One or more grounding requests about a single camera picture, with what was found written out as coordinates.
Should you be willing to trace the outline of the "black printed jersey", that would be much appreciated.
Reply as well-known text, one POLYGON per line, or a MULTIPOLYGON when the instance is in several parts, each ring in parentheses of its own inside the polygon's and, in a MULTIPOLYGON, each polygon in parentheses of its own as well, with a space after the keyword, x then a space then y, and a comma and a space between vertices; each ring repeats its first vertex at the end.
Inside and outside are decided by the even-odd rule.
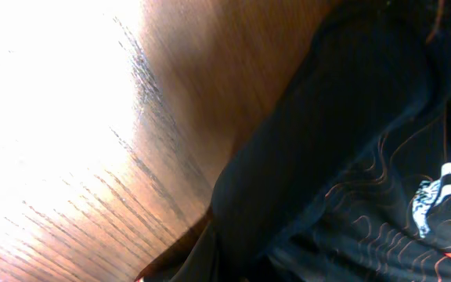
POLYGON ((451 281, 451 1, 347 1, 141 281, 451 281))

